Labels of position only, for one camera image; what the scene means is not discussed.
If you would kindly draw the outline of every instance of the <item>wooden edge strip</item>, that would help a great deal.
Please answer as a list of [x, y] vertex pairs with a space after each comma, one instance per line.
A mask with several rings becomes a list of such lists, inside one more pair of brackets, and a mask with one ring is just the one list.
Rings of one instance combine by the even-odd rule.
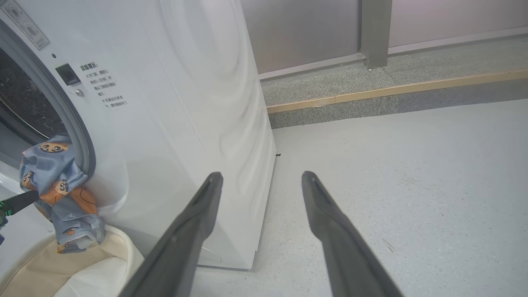
[[286, 112], [289, 110], [303, 109], [308, 107], [319, 107], [327, 104], [342, 103], [354, 100], [371, 99], [383, 96], [400, 95], [421, 91], [431, 91], [452, 87], [479, 85], [481, 83], [490, 83], [524, 78], [528, 78], [528, 69], [510, 70], [497, 73], [487, 73], [483, 75], [431, 80], [418, 83], [410, 83], [408, 85], [337, 95], [334, 97], [327, 97], [322, 99], [303, 100], [285, 104], [272, 105], [268, 106], [268, 114]]

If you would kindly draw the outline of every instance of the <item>washing machine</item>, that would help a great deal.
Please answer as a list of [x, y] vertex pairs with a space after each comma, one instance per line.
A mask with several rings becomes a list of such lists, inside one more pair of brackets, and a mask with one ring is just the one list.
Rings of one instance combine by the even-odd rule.
[[251, 268], [276, 149], [239, 0], [1, 0], [0, 10], [0, 165], [17, 168], [23, 150], [68, 133], [100, 216], [144, 255], [220, 171], [199, 264]]

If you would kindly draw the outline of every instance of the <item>washing machine side panel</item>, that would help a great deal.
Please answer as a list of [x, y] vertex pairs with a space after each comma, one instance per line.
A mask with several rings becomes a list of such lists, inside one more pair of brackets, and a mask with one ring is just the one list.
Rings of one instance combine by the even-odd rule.
[[[224, 176], [217, 224], [235, 250], [222, 253], [220, 266], [250, 268], [276, 149], [241, 5], [238, 0], [157, 0], [143, 10], [143, 26]], [[222, 244], [216, 232], [204, 243], [213, 251]]]
[[[17, 2], [50, 44], [39, 51], [13, 30], [50, 69], [93, 141], [97, 164], [86, 185], [101, 216], [148, 253], [215, 167], [137, 21], [140, 10], [127, 1]], [[60, 78], [55, 68], [66, 63], [81, 83], [67, 86]], [[108, 71], [101, 76], [112, 76], [114, 90], [95, 89], [101, 83], [92, 84], [92, 70], [81, 68], [90, 63], [93, 72]], [[127, 105], [108, 108], [102, 100], [110, 96]]]

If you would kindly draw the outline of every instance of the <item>gray metal post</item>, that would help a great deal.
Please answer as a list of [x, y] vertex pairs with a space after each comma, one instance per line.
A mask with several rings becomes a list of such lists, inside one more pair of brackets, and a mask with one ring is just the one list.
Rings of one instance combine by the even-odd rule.
[[392, 0], [362, 0], [361, 53], [369, 69], [387, 65]]

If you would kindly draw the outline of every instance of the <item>washing machine door opening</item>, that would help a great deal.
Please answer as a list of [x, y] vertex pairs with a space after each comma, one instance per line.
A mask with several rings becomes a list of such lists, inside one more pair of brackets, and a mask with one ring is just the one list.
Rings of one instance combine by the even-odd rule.
[[20, 165], [22, 152], [55, 135], [69, 135], [76, 164], [88, 176], [95, 154], [68, 95], [31, 48], [0, 21], [0, 160]]

